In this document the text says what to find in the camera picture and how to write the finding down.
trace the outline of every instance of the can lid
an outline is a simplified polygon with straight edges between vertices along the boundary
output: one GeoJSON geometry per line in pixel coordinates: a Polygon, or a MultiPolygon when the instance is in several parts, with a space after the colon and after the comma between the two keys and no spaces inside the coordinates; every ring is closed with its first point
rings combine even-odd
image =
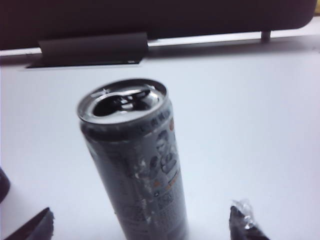
{"type": "Polygon", "coordinates": [[[166,87],[149,79],[129,79],[100,87],[78,105],[80,119],[92,124],[121,124],[158,109],[167,97],[166,87]]]}

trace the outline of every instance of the silver can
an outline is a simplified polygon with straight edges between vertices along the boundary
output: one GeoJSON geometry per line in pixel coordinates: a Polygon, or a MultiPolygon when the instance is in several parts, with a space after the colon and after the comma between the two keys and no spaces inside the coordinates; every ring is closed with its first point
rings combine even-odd
{"type": "Polygon", "coordinates": [[[185,239],[185,198],[165,86],[149,79],[114,82],[85,96],[77,113],[126,238],[185,239]]]}

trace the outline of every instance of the white table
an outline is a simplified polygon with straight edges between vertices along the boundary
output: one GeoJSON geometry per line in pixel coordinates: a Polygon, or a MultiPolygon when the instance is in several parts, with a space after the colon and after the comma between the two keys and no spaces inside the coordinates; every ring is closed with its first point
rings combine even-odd
{"type": "Polygon", "coordinates": [[[271,240],[319,240],[320,35],[157,48],[136,66],[2,66],[1,239],[45,207],[53,240],[125,239],[76,106],[100,85],[150,78],[173,102],[191,240],[228,240],[243,198],[271,240]]]}

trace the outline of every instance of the black plastic object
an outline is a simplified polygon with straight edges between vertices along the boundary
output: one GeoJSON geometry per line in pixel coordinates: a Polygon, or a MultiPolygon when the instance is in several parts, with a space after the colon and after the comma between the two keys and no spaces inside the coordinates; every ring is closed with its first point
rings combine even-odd
{"type": "Polygon", "coordinates": [[[232,206],[230,211],[231,240],[270,240],[254,223],[248,222],[248,218],[236,206],[232,206]]]}
{"type": "Polygon", "coordinates": [[[10,182],[5,172],[0,168],[0,203],[5,199],[9,192],[10,182]]]}
{"type": "Polygon", "coordinates": [[[54,232],[54,214],[45,208],[5,240],[50,240],[54,232]]]}
{"type": "Polygon", "coordinates": [[[146,32],[148,39],[295,29],[317,0],[3,0],[0,49],[38,41],[146,32]]]}
{"type": "Polygon", "coordinates": [[[41,40],[39,45],[42,59],[29,68],[138,64],[148,52],[145,32],[41,40]]]}

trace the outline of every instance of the can rim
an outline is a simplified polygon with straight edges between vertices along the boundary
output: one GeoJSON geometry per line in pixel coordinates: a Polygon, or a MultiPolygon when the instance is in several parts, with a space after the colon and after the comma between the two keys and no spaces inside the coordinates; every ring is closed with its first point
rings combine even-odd
{"type": "Polygon", "coordinates": [[[128,79],[118,80],[118,81],[111,82],[109,84],[102,85],[102,86],[97,87],[94,90],[90,91],[87,95],[85,95],[80,100],[79,104],[77,105],[77,115],[81,121],[89,123],[89,124],[93,124],[93,125],[108,125],[108,126],[121,125],[121,124],[127,124],[127,123],[134,122],[134,121],[137,121],[137,120],[140,120],[140,119],[147,117],[148,115],[152,114],[157,109],[159,109],[167,100],[168,100],[168,90],[165,87],[165,85],[163,85],[162,83],[155,81],[155,80],[148,79],[148,78],[128,78],[128,79]],[[96,118],[90,118],[88,116],[87,110],[88,110],[89,105],[92,105],[92,103],[95,99],[95,97],[92,97],[94,94],[105,91],[105,89],[112,89],[115,87],[126,87],[126,86],[130,86],[130,85],[132,85],[132,86],[133,85],[141,85],[141,86],[144,85],[144,86],[148,86],[150,88],[155,88],[157,91],[159,91],[162,94],[163,100],[161,101],[161,103],[159,103],[158,105],[156,105],[152,109],[145,111],[145,114],[142,114],[141,116],[139,116],[137,118],[124,120],[124,121],[120,121],[120,122],[103,122],[102,120],[97,122],[97,121],[95,121],[96,118]]]}

